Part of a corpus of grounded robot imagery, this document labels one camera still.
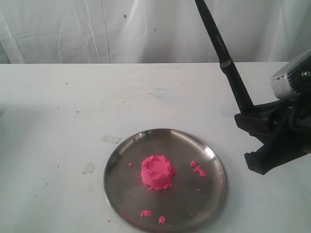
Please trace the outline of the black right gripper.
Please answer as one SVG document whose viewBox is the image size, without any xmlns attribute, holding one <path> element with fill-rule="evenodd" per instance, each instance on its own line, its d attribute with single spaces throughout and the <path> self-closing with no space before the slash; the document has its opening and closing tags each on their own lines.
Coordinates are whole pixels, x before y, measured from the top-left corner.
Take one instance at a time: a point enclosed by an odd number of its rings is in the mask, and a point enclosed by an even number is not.
<svg viewBox="0 0 311 233">
<path fill-rule="evenodd" d="M 244 155 L 248 169 L 264 175 L 311 152 L 311 99 L 296 98 L 259 105 L 239 103 L 238 128 L 263 146 Z"/>
</svg>

